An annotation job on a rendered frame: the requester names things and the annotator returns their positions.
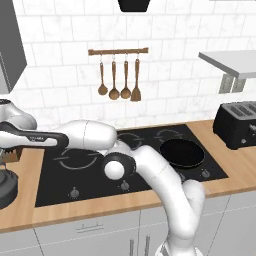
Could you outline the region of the grey cupboard door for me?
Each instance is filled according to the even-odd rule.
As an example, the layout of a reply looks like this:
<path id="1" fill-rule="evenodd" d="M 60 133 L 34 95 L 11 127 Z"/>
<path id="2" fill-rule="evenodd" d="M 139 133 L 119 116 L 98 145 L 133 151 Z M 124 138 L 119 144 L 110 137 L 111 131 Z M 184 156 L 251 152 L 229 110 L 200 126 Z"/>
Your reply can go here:
<path id="1" fill-rule="evenodd" d="M 137 256 L 144 256 L 146 236 L 150 236 L 149 254 L 155 256 L 168 233 L 165 211 L 162 207 L 143 209 L 140 213 Z"/>
<path id="2" fill-rule="evenodd" d="M 230 196 L 208 256 L 256 256 L 256 191 Z"/>
<path id="3" fill-rule="evenodd" d="M 130 239 L 134 239 L 133 256 L 137 256 L 137 229 L 81 237 L 72 241 L 41 245 L 41 248 L 44 256 L 129 256 Z"/>
<path id="4" fill-rule="evenodd" d="M 33 229 L 0 234 L 0 256 L 44 256 Z"/>
<path id="5" fill-rule="evenodd" d="M 210 250 L 229 199 L 229 196 L 220 196 L 205 200 L 202 218 L 195 237 L 195 245 L 203 256 L 207 256 Z"/>

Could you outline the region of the grey drawer front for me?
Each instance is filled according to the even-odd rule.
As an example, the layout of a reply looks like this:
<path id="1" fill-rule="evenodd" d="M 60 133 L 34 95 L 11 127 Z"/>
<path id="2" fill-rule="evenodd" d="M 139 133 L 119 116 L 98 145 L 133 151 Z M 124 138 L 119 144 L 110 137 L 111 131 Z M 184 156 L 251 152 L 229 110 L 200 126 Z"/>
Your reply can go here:
<path id="1" fill-rule="evenodd" d="M 77 234 L 76 229 L 85 226 L 104 225 L 104 230 Z M 36 227 L 35 232 L 41 245 L 72 241 L 81 237 L 93 237 L 101 234 L 112 234 L 116 231 L 126 231 L 137 228 L 139 212 L 131 211 L 79 221 L 66 222 L 44 227 Z"/>

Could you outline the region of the black toaster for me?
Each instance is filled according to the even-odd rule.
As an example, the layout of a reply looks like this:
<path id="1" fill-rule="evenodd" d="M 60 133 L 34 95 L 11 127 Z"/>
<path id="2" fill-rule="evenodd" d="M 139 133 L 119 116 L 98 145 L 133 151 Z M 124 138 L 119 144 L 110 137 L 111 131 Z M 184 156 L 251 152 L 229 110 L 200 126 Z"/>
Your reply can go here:
<path id="1" fill-rule="evenodd" d="M 221 104 L 213 122 L 213 133 L 232 150 L 256 146 L 256 101 Z"/>

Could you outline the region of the black hob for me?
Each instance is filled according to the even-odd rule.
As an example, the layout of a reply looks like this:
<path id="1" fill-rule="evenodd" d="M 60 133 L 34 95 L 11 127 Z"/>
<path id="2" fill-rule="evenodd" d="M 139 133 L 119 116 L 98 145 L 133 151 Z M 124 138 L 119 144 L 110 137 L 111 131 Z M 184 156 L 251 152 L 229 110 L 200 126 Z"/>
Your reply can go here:
<path id="1" fill-rule="evenodd" d="M 118 132 L 118 139 L 125 142 L 133 150 L 142 145 L 149 145 L 160 152 L 160 146 L 165 141 L 175 138 L 199 142 L 185 124 L 120 130 Z M 96 151 L 46 150 L 35 205 L 37 207 L 50 206 L 141 192 L 150 188 L 139 174 L 117 181 L 107 178 L 100 169 L 102 160 L 103 156 Z M 128 182 L 129 191 L 121 189 L 123 180 Z M 70 197 L 73 188 L 79 191 L 79 197 L 76 199 Z"/>

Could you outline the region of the brown wooden knife block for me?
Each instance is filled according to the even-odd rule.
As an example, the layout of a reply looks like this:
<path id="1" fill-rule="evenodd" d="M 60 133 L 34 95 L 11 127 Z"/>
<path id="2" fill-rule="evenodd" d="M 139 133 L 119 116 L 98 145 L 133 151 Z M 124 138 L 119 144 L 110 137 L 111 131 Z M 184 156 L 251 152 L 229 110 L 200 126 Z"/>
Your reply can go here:
<path id="1" fill-rule="evenodd" d="M 0 162 L 12 163 L 18 162 L 22 154 L 20 147 L 14 149 L 0 149 Z"/>

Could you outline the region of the grey wall cupboard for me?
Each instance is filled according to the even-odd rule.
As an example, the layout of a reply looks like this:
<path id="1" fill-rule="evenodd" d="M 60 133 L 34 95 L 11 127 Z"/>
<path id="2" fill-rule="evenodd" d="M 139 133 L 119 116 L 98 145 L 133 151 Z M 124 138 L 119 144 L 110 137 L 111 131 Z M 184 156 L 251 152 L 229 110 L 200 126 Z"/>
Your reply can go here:
<path id="1" fill-rule="evenodd" d="M 9 94 L 27 66 L 12 0 L 0 0 L 0 94 Z"/>

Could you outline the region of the black range hood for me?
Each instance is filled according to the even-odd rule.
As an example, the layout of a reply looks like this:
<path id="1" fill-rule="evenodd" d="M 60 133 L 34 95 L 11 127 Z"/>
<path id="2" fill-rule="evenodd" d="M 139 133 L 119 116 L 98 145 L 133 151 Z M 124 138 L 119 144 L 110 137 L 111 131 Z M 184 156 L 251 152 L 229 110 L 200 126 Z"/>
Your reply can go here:
<path id="1" fill-rule="evenodd" d="M 122 12 L 146 12 L 150 0 L 118 0 Z"/>

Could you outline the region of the grey wall socket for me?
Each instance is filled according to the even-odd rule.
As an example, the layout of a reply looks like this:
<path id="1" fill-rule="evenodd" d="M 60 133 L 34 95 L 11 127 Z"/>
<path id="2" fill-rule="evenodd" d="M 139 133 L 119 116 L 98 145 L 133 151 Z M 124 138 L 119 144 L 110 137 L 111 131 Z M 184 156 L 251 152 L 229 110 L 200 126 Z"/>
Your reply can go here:
<path id="1" fill-rule="evenodd" d="M 224 74 L 222 76 L 221 85 L 219 88 L 220 94 L 229 93 L 233 84 L 234 77 L 229 74 Z"/>
<path id="2" fill-rule="evenodd" d="M 233 88 L 232 88 L 232 92 L 233 93 L 238 93 L 238 92 L 242 92 L 244 89 L 244 85 L 246 83 L 245 79 L 238 79 L 236 78 L 233 84 Z"/>

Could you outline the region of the grey wall shelf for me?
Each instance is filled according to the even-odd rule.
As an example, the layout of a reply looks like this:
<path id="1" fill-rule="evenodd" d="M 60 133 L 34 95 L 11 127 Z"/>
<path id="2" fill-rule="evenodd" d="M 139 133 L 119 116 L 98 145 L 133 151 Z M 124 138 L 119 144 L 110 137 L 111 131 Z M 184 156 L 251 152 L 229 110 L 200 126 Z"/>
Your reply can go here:
<path id="1" fill-rule="evenodd" d="M 235 78 L 256 78 L 256 50 L 200 52 L 198 57 Z"/>

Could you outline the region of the black frying pan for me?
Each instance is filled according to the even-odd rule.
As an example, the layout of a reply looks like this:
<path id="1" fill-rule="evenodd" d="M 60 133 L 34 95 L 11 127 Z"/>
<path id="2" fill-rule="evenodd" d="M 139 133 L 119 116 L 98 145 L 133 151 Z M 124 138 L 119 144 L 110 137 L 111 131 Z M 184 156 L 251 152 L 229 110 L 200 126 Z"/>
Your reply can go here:
<path id="1" fill-rule="evenodd" d="M 204 150 L 197 143 L 187 139 L 170 139 L 160 146 L 161 155 L 179 168 L 199 166 L 205 158 Z"/>

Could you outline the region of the wooden ladle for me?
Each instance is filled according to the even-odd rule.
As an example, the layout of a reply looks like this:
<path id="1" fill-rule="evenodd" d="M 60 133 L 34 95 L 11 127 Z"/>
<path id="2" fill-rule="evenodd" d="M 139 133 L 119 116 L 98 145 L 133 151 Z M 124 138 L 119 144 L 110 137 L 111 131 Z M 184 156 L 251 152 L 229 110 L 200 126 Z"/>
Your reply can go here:
<path id="1" fill-rule="evenodd" d="M 106 95 L 108 92 L 108 88 L 104 84 L 104 65 L 100 63 L 100 77 L 101 77 L 101 85 L 98 88 L 98 93 L 100 95 Z"/>

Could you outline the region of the wooden utensil rail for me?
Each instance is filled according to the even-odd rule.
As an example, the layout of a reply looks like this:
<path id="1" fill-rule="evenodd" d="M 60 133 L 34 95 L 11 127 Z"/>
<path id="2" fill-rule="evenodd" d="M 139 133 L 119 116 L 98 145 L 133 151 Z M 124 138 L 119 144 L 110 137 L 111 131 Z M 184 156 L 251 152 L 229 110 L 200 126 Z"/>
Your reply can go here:
<path id="1" fill-rule="evenodd" d="M 89 49 L 88 55 L 117 55 L 117 54 L 147 54 L 149 53 L 149 48 L 138 48 L 138 49 L 110 49 L 110 50 L 94 50 Z"/>

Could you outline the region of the wooden spoon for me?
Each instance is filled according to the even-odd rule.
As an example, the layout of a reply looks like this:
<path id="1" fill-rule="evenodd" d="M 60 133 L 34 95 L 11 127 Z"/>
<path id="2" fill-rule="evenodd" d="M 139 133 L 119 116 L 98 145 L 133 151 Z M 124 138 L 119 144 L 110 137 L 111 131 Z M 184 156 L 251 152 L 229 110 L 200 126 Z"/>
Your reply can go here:
<path id="1" fill-rule="evenodd" d="M 119 91 L 116 88 L 116 62 L 112 62 L 112 80 L 113 80 L 113 87 L 109 92 L 109 98 L 111 100 L 117 100 L 119 98 Z"/>
<path id="2" fill-rule="evenodd" d="M 128 99 L 131 96 L 131 91 L 128 88 L 128 61 L 124 61 L 124 76 L 125 76 L 125 85 L 121 91 L 121 97 L 123 99 Z"/>

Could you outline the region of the wooden spatula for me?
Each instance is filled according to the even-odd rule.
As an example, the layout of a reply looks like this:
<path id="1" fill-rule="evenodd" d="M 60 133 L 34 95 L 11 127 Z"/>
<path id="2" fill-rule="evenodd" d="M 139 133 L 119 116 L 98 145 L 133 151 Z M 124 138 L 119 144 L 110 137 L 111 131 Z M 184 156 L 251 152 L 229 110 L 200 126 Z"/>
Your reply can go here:
<path id="1" fill-rule="evenodd" d="M 138 80 L 139 80 L 139 66 L 140 61 L 139 59 L 135 60 L 135 87 L 132 90 L 131 94 L 131 101 L 138 102 L 141 100 L 141 92 L 138 87 Z"/>

